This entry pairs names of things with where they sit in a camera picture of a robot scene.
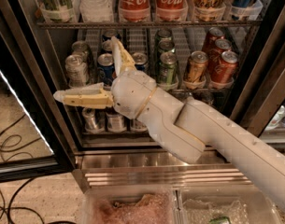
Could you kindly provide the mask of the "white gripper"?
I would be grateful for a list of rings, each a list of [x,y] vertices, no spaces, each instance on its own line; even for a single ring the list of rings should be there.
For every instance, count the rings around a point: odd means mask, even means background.
[[[111,38],[111,48],[117,76],[112,83],[111,91],[105,90],[103,83],[97,83],[57,91],[53,94],[54,99],[64,105],[92,109],[106,109],[113,106],[126,118],[136,118],[142,105],[157,87],[156,81],[146,73],[135,70],[133,57],[115,36]]]

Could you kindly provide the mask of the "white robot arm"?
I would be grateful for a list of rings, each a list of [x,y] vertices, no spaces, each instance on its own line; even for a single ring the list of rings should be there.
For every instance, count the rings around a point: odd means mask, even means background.
[[[117,77],[110,90],[97,83],[57,91],[54,99],[93,109],[112,107],[142,122],[154,141],[187,163],[196,162],[210,145],[285,213],[285,155],[212,106],[193,98],[182,103],[158,87],[155,79],[135,68],[134,59],[117,38],[112,39],[112,51]]]

